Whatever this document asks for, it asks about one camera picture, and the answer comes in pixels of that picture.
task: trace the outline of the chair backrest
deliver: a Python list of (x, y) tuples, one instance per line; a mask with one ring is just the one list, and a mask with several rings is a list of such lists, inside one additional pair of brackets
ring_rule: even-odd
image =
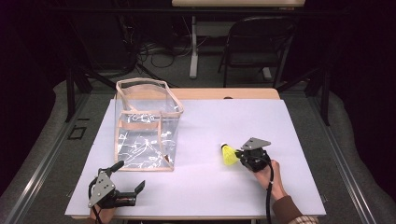
[(248, 17), (236, 22), (230, 29), (228, 44), (251, 39), (267, 40), (282, 44), (296, 29), (295, 20), (289, 17)]

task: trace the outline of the white tabletop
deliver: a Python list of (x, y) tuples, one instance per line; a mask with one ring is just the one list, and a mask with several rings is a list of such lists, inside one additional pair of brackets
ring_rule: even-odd
[(173, 0), (174, 7), (303, 7), (305, 0)]
[[(117, 210), (119, 218), (212, 219), (263, 218), (266, 192), (240, 162), (226, 166), (220, 143), (240, 148), (250, 137), (270, 141), (269, 156), (280, 162), (282, 180), (303, 214), (326, 214), (314, 179), (282, 100), (182, 100), (174, 172), (121, 172), (116, 188), (145, 189), (136, 206)], [(88, 186), (99, 168), (114, 164), (114, 102), (103, 123), (65, 211), (87, 217)]]

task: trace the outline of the transparent bag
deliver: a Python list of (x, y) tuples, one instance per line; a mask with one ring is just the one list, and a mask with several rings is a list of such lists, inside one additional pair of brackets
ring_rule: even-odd
[(173, 171), (181, 102), (164, 81), (132, 78), (116, 88), (115, 161), (124, 161), (121, 170)]

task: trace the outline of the yellow object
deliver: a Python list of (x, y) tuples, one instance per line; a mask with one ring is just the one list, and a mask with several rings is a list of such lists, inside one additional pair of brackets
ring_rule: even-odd
[(239, 159), (235, 156), (236, 150), (232, 147), (228, 146), (227, 144), (221, 144), (221, 150), (223, 153), (224, 164), (232, 165), (239, 161)]

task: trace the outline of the brown sleeve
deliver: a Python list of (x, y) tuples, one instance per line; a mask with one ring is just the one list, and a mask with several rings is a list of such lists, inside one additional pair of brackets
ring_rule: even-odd
[(85, 224), (96, 224), (96, 220), (94, 220), (90, 217), (87, 217)]
[(288, 224), (303, 215), (289, 195), (277, 200), (273, 205), (273, 210), (279, 224)]

